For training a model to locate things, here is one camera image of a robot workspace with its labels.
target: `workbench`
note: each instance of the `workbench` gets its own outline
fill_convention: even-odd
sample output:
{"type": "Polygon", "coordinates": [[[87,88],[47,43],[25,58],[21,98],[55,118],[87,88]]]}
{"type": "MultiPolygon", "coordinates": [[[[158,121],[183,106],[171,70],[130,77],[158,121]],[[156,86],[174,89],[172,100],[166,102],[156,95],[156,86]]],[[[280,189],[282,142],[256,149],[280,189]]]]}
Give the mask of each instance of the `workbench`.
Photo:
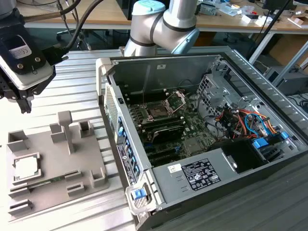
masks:
{"type": "MultiPolygon", "coordinates": [[[[79,17],[85,12],[86,8],[91,3],[90,0],[81,1],[77,6],[79,17]]],[[[263,15],[267,10],[263,10],[260,6],[243,0],[237,3],[239,6],[251,5],[254,6],[259,15],[263,15]]],[[[27,6],[18,4],[18,9],[24,16],[48,13],[39,7],[27,6]]],[[[67,14],[67,22],[69,28],[75,28],[76,24],[71,14],[67,14]]],[[[250,58],[250,62],[254,63],[258,56],[262,53],[266,45],[274,34],[308,34],[308,29],[301,29],[287,20],[288,17],[281,16],[281,21],[276,22],[272,30],[266,35],[262,43],[259,45],[255,53],[250,58]]],[[[100,3],[87,18],[84,29],[130,29],[131,21],[127,20],[116,0],[104,0],[100,3]]],[[[259,33],[261,26],[253,23],[244,23],[239,15],[231,17],[223,12],[218,11],[217,16],[208,16],[203,14],[197,15],[197,25],[200,31],[211,32],[237,32],[237,33],[259,33]]],[[[39,22],[27,23],[26,27],[36,28],[65,28],[61,18],[54,18],[39,22]]]]}
{"type": "MultiPolygon", "coordinates": [[[[227,51],[228,47],[207,47],[227,51]]],[[[191,53],[202,53],[193,48],[191,53]]],[[[56,66],[57,75],[42,94],[32,101],[31,114],[21,114],[16,103],[0,100],[0,135],[5,130],[24,129],[26,134],[49,130],[56,113],[70,110],[74,122],[89,119],[95,128],[106,166],[110,187],[107,190],[7,223],[7,192],[0,188],[0,227],[2,230],[91,230],[135,231],[119,171],[111,151],[101,111],[96,98],[95,61],[120,56],[118,50],[71,51],[69,59],[56,66]]],[[[0,183],[6,180],[4,153],[0,142],[0,183]]],[[[308,155],[269,178],[243,188],[220,200],[196,209],[180,219],[157,227],[155,231],[214,230],[307,230],[308,155]]]]}

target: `blue connector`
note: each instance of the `blue connector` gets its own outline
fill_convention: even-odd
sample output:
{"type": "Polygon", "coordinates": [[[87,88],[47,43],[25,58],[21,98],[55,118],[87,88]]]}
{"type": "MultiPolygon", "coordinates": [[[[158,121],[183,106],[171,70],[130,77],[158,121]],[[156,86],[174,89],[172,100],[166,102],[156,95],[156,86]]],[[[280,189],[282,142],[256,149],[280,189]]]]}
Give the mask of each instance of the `blue connector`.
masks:
{"type": "Polygon", "coordinates": [[[133,150],[131,148],[128,149],[128,157],[131,158],[133,156],[133,150]]]}
{"type": "Polygon", "coordinates": [[[147,196],[145,189],[137,189],[135,191],[132,191],[131,195],[134,201],[147,196]]]}
{"type": "Polygon", "coordinates": [[[120,127],[119,128],[119,131],[118,131],[118,136],[122,136],[123,135],[123,132],[124,132],[124,128],[123,127],[120,127]]]}
{"type": "Polygon", "coordinates": [[[135,157],[133,156],[132,158],[131,158],[131,165],[134,167],[134,165],[135,165],[135,163],[136,163],[136,159],[135,159],[135,157]]]}
{"type": "Polygon", "coordinates": [[[284,139],[287,139],[287,138],[289,138],[289,135],[288,135],[288,133],[286,133],[285,131],[283,131],[283,132],[281,133],[281,137],[284,138],[284,139]]]}
{"type": "Polygon", "coordinates": [[[259,138],[259,139],[255,139],[253,144],[256,148],[259,149],[259,148],[263,148],[267,146],[269,143],[264,138],[259,138]]]}
{"type": "Polygon", "coordinates": [[[125,141],[125,150],[128,150],[128,148],[130,147],[130,143],[128,140],[125,141]]]}
{"type": "Polygon", "coordinates": [[[139,167],[137,165],[134,167],[134,172],[135,172],[136,176],[139,176],[140,171],[139,171],[139,167]]]}

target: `blue cable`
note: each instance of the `blue cable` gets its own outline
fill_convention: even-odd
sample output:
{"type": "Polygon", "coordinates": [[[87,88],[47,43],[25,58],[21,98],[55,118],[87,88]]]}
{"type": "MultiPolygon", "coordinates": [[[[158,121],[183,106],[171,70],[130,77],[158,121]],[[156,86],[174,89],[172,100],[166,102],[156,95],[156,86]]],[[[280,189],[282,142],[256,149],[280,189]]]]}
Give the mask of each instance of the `blue cable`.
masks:
{"type": "Polygon", "coordinates": [[[272,134],[272,132],[265,126],[265,123],[264,123],[263,119],[262,119],[259,115],[254,114],[254,113],[250,113],[250,114],[246,115],[246,117],[245,117],[245,126],[247,127],[247,129],[248,129],[249,131],[253,132],[254,134],[257,135],[257,137],[259,137],[259,134],[258,134],[256,131],[252,130],[252,129],[248,126],[247,120],[248,120],[248,116],[249,116],[249,115],[254,115],[255,117],[257,117],[257,118],[261,121],[264,130],[265,130],[269,135],[272,134]]]}

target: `slotted aluminum surface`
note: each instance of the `slotted aluminum surface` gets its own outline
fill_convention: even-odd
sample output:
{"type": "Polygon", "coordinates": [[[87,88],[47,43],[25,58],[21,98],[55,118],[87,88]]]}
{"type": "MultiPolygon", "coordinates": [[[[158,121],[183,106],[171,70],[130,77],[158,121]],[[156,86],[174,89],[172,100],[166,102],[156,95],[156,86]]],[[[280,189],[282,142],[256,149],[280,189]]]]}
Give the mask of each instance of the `slotted aluminum surface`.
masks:
{"type": "MultiPolygon", "coordinates": [[[[49,124],[56,122],[56,113],[70,110],[74,122],[89,119],[99,142],[106,166],[110,187],[104,191],[79,198],[32,216],[8,223],[7,192],[0,189],[0,227],[2,230],[113,230],[134,231],[135,225],[130,213],[124,190],[116,168],[113,153],[98,106],[95,88],[95,61],[101,57],[119,56],[112,51],[73,51],[69,59],[58,64],[57,75],[42,94],[32,101],[32,112],[22,115],[14,103],[0,101],[1,137],[5,131],[24,129],[26,134],[49,130],[49,124]]],[[[5,179],[5,166],[1,166],[1,182],[5,179]]]]}

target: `power supply vent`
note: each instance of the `power supply vent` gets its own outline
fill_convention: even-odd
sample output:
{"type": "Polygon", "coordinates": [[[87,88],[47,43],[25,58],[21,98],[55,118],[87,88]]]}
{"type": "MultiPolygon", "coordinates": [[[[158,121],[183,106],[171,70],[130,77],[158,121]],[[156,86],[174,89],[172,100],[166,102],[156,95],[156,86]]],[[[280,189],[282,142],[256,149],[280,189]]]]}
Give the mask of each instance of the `power supply vent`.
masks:
{"type": "Polygon", "coordinates": [[[116,109],[115,99],[112,96],[110,86],[106,84],[106,106],[107,106],[107,116],[109,118],[109,123],[111,129],[114,131],[117,128],[117,117],[118,111],[116,109]]]}

